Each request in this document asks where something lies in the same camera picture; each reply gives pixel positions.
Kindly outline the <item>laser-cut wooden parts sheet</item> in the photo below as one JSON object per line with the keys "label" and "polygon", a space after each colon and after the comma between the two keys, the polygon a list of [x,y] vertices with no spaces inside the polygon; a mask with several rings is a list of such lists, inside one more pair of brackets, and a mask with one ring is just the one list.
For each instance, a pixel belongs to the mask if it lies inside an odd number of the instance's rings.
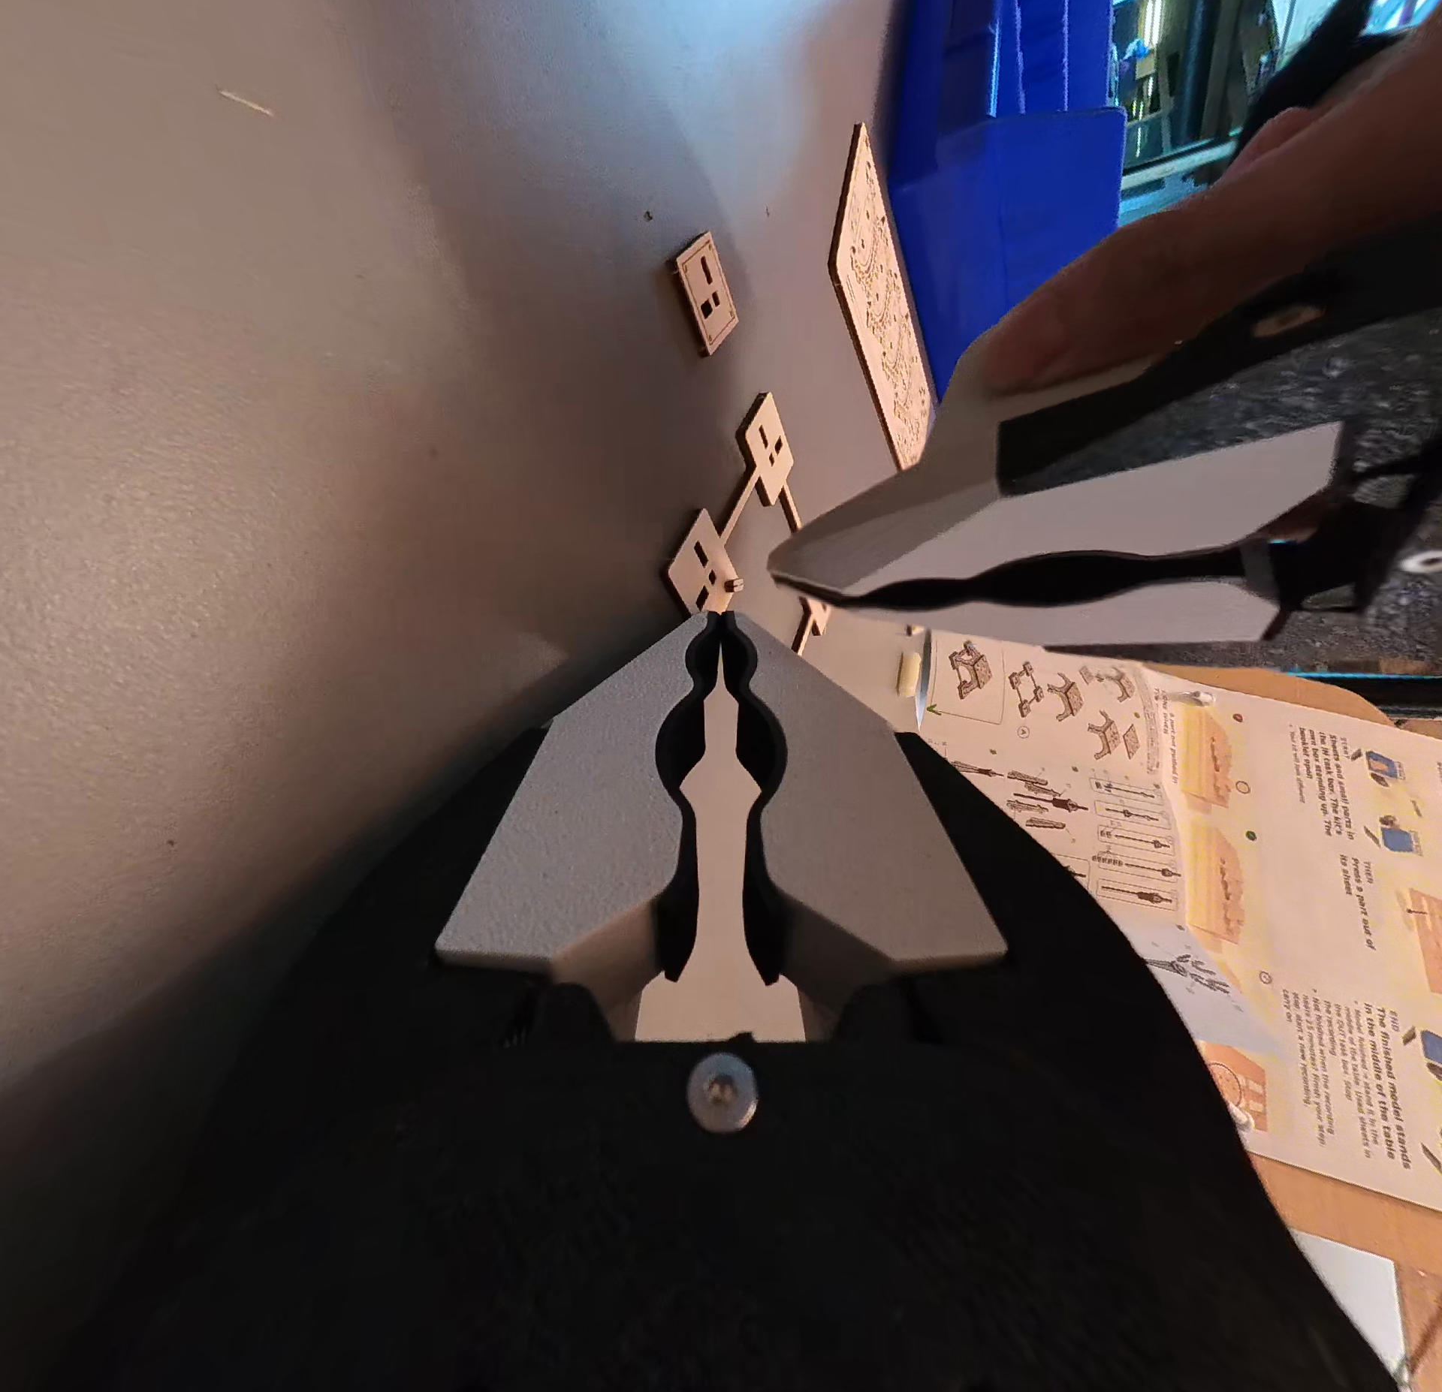
{"label": "laser-cut wooden parts sheet", "polygon": [[935,399],[882,182],[868,126],[860,121],[848,145],[827,266],[891,460],[905,470],[926,449]]}

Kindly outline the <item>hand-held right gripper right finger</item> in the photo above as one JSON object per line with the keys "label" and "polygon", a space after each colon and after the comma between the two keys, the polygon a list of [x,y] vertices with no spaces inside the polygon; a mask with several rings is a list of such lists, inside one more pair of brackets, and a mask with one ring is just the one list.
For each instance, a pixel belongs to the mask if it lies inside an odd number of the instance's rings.
{"label": "hand-held right gripper right finger", "polygon": [[742,613],[724,614],[747,810],[742,919],[761,979],[825,1040],[853,994],[1006,956],[954,843],[882,716]]}

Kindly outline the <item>person's left hand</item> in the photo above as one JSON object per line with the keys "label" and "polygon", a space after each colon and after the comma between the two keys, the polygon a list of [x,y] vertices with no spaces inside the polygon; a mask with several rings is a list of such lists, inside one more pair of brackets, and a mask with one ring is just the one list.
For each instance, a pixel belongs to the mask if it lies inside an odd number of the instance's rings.
{"label": "person's left hand", "polygon": [[1157,356],[1324,253],[1435,215],[1438,11],[1329,104],[1268,121],[1208,190],[1128,223],[984,338],[983,381],[1024,392]]}

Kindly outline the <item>plain square wooden tile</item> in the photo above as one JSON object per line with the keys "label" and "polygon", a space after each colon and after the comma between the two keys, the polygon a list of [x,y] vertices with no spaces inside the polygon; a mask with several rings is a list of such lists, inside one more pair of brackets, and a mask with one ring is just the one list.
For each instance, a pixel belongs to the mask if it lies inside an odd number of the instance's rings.
{"label": "plain square wooden tile", "polygon": [[673,258],[681,300],[703,356],[712,356],[739,323],[737,305],[711,230],[701,232]]}

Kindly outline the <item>grey desk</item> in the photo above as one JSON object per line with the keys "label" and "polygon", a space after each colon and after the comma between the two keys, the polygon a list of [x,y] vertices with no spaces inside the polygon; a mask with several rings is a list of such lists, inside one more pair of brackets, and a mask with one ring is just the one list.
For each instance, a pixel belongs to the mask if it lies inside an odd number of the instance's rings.
{"label": "grey desk", "polygon": [[761,392],[805,515],[891,470],[827,248],[903,5],[1,0],[3,1080],[669,621]]}

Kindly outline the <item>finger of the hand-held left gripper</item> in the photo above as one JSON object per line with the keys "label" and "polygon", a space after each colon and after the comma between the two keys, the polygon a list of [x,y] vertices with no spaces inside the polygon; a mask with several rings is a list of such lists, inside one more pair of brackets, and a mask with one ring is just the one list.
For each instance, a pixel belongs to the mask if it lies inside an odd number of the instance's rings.
{"label": "finger of the hand-held left gripper", "polygon": [[999,396],[984,348],[911,467],[770,551],[777,583],[832,608],[1283,608],[1278,555],[1344,498],[1344,422],[1090,470],[1173,404],[1167,361]]}
{"label": "finger of the hand-held left gripper", "polygon": [[1031,555],[875,590],[792,566],[792,583],[873,619],[1049,648],[1256,643],[1286,614],[1269,555]]}

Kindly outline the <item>white paper sheet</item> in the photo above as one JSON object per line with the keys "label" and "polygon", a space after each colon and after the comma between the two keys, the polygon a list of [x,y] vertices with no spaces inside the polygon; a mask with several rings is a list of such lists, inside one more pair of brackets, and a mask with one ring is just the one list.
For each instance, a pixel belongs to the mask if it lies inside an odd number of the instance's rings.
{"label": "white paper sheet", "polygon": [[1293,1229],[1309,1266],[1399,1385],[1410,1383],[1397,1266],[1374,1252]]}

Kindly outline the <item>blue plastic bin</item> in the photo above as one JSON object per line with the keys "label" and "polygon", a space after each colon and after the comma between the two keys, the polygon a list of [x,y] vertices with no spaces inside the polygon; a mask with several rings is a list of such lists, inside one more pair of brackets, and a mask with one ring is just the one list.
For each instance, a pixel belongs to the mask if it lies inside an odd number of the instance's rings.
{"label": "blue plastic bin", "polygon": [[1117,223],[1114,0],[911,0],[888,189],[938,394]]}

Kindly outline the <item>wooden frame of square parts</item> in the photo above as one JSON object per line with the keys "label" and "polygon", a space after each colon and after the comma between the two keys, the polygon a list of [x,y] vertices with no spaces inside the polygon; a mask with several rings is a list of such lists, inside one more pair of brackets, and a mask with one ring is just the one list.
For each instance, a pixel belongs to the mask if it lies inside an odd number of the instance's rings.
{"label": "wooden frame of square parts", "polygon": [[664,568],[664,578],[686,616],[726,611],[741,593],[729,596],[722,581],[742,576],[729,553],[729,542],[752,500],[780,507],[792,533],[804,525],[790,490],[794,449],[770,392],[761,392],[747,411],[737,429],[737,447],[744,475],[726,513],[716,520],[707,508],[699,508]]}

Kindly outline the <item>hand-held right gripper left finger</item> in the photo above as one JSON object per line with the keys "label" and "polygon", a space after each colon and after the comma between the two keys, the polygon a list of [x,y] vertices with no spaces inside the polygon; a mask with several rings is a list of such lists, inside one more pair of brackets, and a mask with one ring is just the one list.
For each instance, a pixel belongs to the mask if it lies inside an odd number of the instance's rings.
{"label": "hand-held right gripper left finger", "polygon": [[694,808],[722,619],[699,613],[555,716],[436,941],[439,959],[585,987],[620,1040],[694,949]]}

